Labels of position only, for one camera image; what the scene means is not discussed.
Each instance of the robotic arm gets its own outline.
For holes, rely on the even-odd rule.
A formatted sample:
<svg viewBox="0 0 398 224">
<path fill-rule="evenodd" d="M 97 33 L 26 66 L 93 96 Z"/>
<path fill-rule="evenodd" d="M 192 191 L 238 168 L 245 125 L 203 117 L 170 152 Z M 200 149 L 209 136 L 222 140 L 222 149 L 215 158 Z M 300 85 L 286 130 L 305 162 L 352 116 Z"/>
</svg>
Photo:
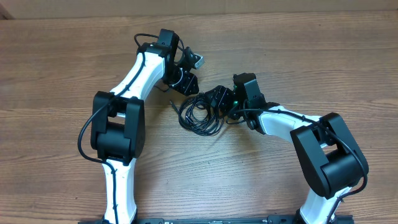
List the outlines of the robotic arm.
<svg viewBox="0 0 398 224">
<path fill-rule="evenodd" d="M 105 161 L 107 195 L 100 223 L 130 224 L 136 217 L 134 166 L 144 147 L 144 101 L 152 87 L 163 80 L 184 95 L 199 91 L 197 77 L 190 69 L 199 69 L 204 59 L 187 47 L 182 49 L 182 59 L 175 64 L 178 43 L 176 33 L 162 29 L 157 42 L 144 43 L 138 48 L 136 63 L 125 79 L 109 93 L 99 91 L 94 97 L 91 147 Z M 125 118 L 125 123 L 108 121 L 108 117 L 115 116 Z"/>
<path fill-rule="evenodd" d="M 137 50 L 137 60 L 125 79 L 111 92 L 99 91 L 93 100 L 93 115 L 82 131 L 91 127 L 91 147 L 97 150 L 106 177 L 107 207 L 102 220 L 94 223 L 168 224 L 162 219 L 138 220 L 134 201 L 134 166 L 145 141 L 144 101 L 155 83 L 162 80 L 171 89 L 186 96 L 197 94 L 198 81 L 192 68 L 203 65 L 203 57 L 189 47 L 182 49 L 182 59 L 174 62 L 179 36 L 162 29 L 157 42 L 144 43 Z M 204 93 L 208 103 L 222 116 L 243 117 L 250 129 L 278 136 L 295 146 L 310 192 L 295 216 L 269 216 L 259 223 L 351 223 L 352 218 L 334 216 L 341 198 L 358 184 L 369 171 L 359 146 L 341 116 L 304 116 L 283 106 L 266 102 L 253 73 L 234 75 L 234 89 L 223 86 Z M 112 123 L 108 117 L 121 116 L 124 124 Z M 322 148 L 336 145 L 325 155 Z M 209 223 L 212 220 L 173 221 L 171 224 Z M 230 220 L 228 223 L 245 223 Z"/>
<path fill-rule="evenodd" d="M 253 73 L 234 75 L 233 80 L 234 90 L 218 86 L 206 93 L 216 110 L 233 119 L 243 116 L 251 130 L 294 144 L 311 189 L 293 222 L 333 221 L 340 198 L 369 172 L 368 163 L 343 118 L 336 113 L 305 116 L 266 102 Z M 322 148 L 332 145 L 337 149 L 325 155 Z"/>
</svg>

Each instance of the end effector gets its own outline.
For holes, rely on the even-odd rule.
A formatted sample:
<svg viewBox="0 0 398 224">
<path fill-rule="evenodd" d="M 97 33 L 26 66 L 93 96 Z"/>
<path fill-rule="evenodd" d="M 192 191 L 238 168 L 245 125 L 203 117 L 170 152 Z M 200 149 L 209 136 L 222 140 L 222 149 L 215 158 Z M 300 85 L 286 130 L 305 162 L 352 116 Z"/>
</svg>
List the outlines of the end effector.
<svg viewBox="0 0 398 224">
<path fill-rule="evenodd" d="M 205 60 L 203 56 L 193 53 L 190 47 L 184 48 L 182 45 L 181 59 L 175 62 L 179 42 L 182 43 L 174 31 L 162 29 L 157 42 L 144 43 L 138 48 L 137 53 L 150 52 L 164 57 L 163 83 L 185 96 L 197 94 L 199 92 L 198 78 L 190 70 L 199 69 Z"/>
</svg>

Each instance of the wire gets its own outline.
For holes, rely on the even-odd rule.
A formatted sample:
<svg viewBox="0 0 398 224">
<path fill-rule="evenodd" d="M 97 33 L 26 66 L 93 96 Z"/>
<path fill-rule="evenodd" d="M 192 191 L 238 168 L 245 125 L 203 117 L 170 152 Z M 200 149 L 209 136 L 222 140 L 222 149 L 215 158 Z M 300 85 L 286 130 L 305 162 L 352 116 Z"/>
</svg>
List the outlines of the wire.
<svg viewBox="0 0 398 224">
<path fill-rule="evenodd" d="M 134 35 L 134 41 L 137 44 L 138 47 L 141 47 L 141 44 L 138 42 L 137 37 L 153 37 L 153 38 L 159 38 L 159 36 L 156 35 L 152 35 L 152 34 L 136 34 Z M 181 46 L 177 46 L 178 49 L 180 49 L 181 51 L 184 51 L 185 47 L 184 47 L 184 43 L 182 42 L 182 39 L 179 39 L 179 42 L 181 43 Z"/>
<path fill-rule="evenodd" d="M 210 100 L 204 93 L 199 93 L 197 96 L 186 99 L 178 110 L 173 101 L 170 100 L 175 112 L 178 114 L 178 121 L 180 125 L 194 133 L 201 136 L 211 136 L 218 133 L 223 127 L 224 117 L 220 116 L 219 110 L 210 105 Z M 203 119 L 198 119 L 193 114 L 193 110 L 206 110 L 207 115 Z"/>
<path fill-rule="evenodd" d="M 83 156 L 83 158 L 92 161 L 92 162 L 97 162 L 100 164 L 105 164 L 107 165 L 110 169 L 111 169 L 111 173 L 112 173 L 112 180 L 113 180 L 113 210 L 114 210 L 114 218 L 115 218 L 115 222 L 116 224 L 119 224 L 119 220 L 118 220 L 118 209 L 117 209 L 117 204 L 116 204 L 116 170 L 114 169 L 114 167 L 112 166 L 112 164 L 106 162 L 105 160 L 100 160 L 100 159 L 95 159 L 92 157 L 87 156 L 84 152 L 83 149 L 81 148 L 81 141 L 83 139 L 83 135 L 88 127 L 88 125 L 90 125 L 90 123 L 93 121 L 93 119 L 95 118 L 95 116 L 97 116 L 97 114 L 102 111 L 104 108 L 108 107 L 115 99 L 119 98 L 121 95 L 123 95 L 123 93 L 125 93 L 130 87 L 131 85 L 134 83 L 134 81 L 136 81 L 136 79 L 138 78 L 139 74 L 141 73 L 142 69 L 145 66 L 145 54 L 142 53 L 142 63 L 141 66 L 139 67 L 138 72 L 136 73 L 136 75 L 134 76 L 134 78 L 132 78 L 132 80 L 124 87 L 124 89 L 118 93 L 117 95 L 115 95 L 114 97 L 112 97 L 108 103 L 104 104 L 102 107 L 100 107 L 97 111 L 95 111 L 90 118 L 87 119 L 86 123 L 83 125 L 83 127 L 80 130 L 80 134 L 79 137 L 77 139 L 77 148 L 80 152 L 80 155 Z"/>
<path fill-rule="evenodd" d="M 227 119 L 225 120 L 225 123 L 226 123 L 226 124 L 241 124 L 241 123 L 246 122 L 245 120 L 241 120 L 241 121 L 237 121 L 237 122 L 232 122 L 232 123 L 229 123 L 228 121 L 229 121 L 229 118 L 227 118 Z"/>
<path fill-rule="evenodd" d="M 306 118 L 304 115 L 300 116 L 297 115 L 293 112 L 290 111 L 282 111 L 282 110 L 263 110 L 263 109 L 243 109 L 243 110 L 236 110 L 236 111 L 231 111 L 232 114 L 236 114 L 236 113 L 240 113 L 240 112 L 270 112 L 270 113 L 282 113 L 282 114 L 287 114 L 289 116 L 292 116 L 294 118 L 298 118 L 298 119 L 302 119 L 303 121 L 312 123 L 316 126 L 318 126 L 320 129 L 324 130 L 326 133 L 328 133 L 330 135 L 330 137 L 332 139 L 334 139 L 336 142 L 340 143 L 341 145 L 343 145 L 344 148 L 346 148 L 349 153 L 355 158 L 356 162 L 358 163 L 359 167 L 361 168 L 361 172 L 363 175 L 363 183 L 362 185 L 356 189 L 353 190 L 351 192 L 347 192 L 343 195 L 340 195 L 339 197 L 337 197 L 336 202 L 333 204 L 332 209 L 329 212 L 329 215 L 326 219 L 326 223 L 329 223 L 331 220 L 331 217 L 333 216 L 333 214 L 335 213 L 337 206 L 340 202 L 344 202 L 343 198 L 350 196 L 350 195 L 354 195 L 354 194 L 358 194 L 360 193 L 363 189 L 365 189 L 366 185 L 368 184 L 368 175 L 366 174 L 365 168 L 362 164 L 362 162 L 359 160 L 358 156 L 356 155 L 356 153 L 352 150 L 352 148 L 350 148 L 340 137 L 338 137 L 333 131 L 331 131 L 330 129 L 328 129 L 327 127 L 325 127 L 324 125 L 322 125 L 321 123 L 317 122 L 317 121 L 313 121 L 311 119 Z"/>
<path fill-rule="evenodd" d="M 164 92 L 164 93 L 167 93 L 167 92 L 170 90 L 170 87 L 169 87 L 169 86 L 167 87 L 166 90 L 161 89 L 161 87 L 159 87 L 159 86 L 157 86 L 157 85 L 154 85 L 154 87 L 155 87 L 156 89 L 158 89 L 158 90 Z"/>
</svg>

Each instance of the wood grain surface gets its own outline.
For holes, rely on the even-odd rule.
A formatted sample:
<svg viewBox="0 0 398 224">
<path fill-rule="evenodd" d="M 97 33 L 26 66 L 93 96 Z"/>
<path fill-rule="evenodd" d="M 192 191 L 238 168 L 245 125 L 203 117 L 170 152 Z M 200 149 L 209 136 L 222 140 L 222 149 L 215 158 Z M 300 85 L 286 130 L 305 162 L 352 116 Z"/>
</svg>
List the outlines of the wood grain surface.
<svg viewBox="0 0 398 224">
<path fill-rule="evenodd" d="M 366 156 L 364 192 L 339 214 L 398 219 L 398 12 L 277 13 L 0 21 L 0 223 L 76 223 L 105 210 L 102 167 L 76 149 L 98 90 L 135 61 L 135 33 L 172 29 L 206 63 L 201 91 L 254 72 L 269 101 L 304 114 L 337 112 Z M 295 150 L 245 124 L 212 137 L 182 129 L 153 89 L 137 160 L 139 217 L 294 213 L 308 192 Z M 90 148 L 88 134 L 83 147 Z"/>
<path fill-rule="evenodd" d="M 0 0 L 9 19 L 396 10 L 397 0 Z"/>
</svg>

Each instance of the white plastic casing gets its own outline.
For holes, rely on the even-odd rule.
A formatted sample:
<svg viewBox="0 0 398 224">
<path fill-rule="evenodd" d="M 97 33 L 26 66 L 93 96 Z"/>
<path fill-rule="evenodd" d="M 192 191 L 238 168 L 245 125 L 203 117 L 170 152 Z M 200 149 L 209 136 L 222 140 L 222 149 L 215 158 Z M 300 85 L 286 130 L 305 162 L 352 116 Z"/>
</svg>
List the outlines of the white plastic casing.
<svg viewBox="0 0 398 224">
<path fill-rule="evenodd" d="M 285 109 L 283 106 L 275 106 L 269 108 L 270 110 L 281 110 L 281 111 L 289 111 Z M 289 111 L 295 113 L 299 116 L 303 116 L 302 114 Z M 320 116 L 305 116 L 308 119 L 319 121 Z M 268 134 L 280 137 L 285 139 L 288 142 L 292 142 L 292 137 L 290 137 L 290 132 L 296 128 L 301 126 L 308 126 L 311 123 L 302 121 L 301 119 L 294 118 L 287 114 L 281 113 L 270 113 L 270 112 L 263 112 L 260 117 L 260 125 L 262 130 Z"/>
<path fill-rule="evenodd" d="M 132 159 L 128 166 L 122 162 L 107 159 L 116 170 L 116 203 L 119 224 L 131 224 L 137 212 L 134 201 L 134 166 L 136 159 Z M 111 169 L 103 164 L 106 181 L 106 211 L 104 218 L 110 223 L 116 223 L 113 210 L 113 176 Z"/>
<path fill-rule="evenodd" d="M 157 54 L 145 52 L 145 66 L 140 74 L 137 74 L 142 64 L 142 53 L 137 54 L 137 60 L 124 80 L 111 90 L 115 95 L 120 93 L 126 85 L 136 76 L 137 79 L 130 86 L 128 91 L 121 96 L 145 100 L 148 97 L 155 83 L 163 77 L 165 70 L 164 58 Z M 118 116 L 125 117 L 125 114 L 118 113 Z M 116 170 L 116 203 L 119 224 L 131 224 L 137 212 L 137 205 L 134 201 L 134 166 L 136 159 L 132 159 L 128 166 L 122 162 L 112 159 L 106 160 Z M 110 223 L 116 223 L 113 210 L 113 176 L 111 169 L 103 164 L 106 179 L 106 211 L 104 218 Z"/>
<path fill-rule="evenodd" d="M 300 208 L 301 217 L 307 224 L 325 224 L 337 197 L 350 190 L 351 187 L 341 189 L 336 192 L 334 197 L 329 199 L 320 197 L 313 190 L 310 190 L 304 205 Z"/>
<path fill-rule="evenodd" d="M 142 63 L 142 53 L 137 54 L 137 60 L 124 80 L 111 90 L 115 95 L 120 93 L 124 87 L 137 75 Z M 155 83 L 159 81 L 164 74 L 165 60 L 157 54 L 145 52 L 145 66 L 137 79 L 130 86 L 128 91 L 121 95 L 125 98 L 133 96 L 145 100 Z"/>
</svg>

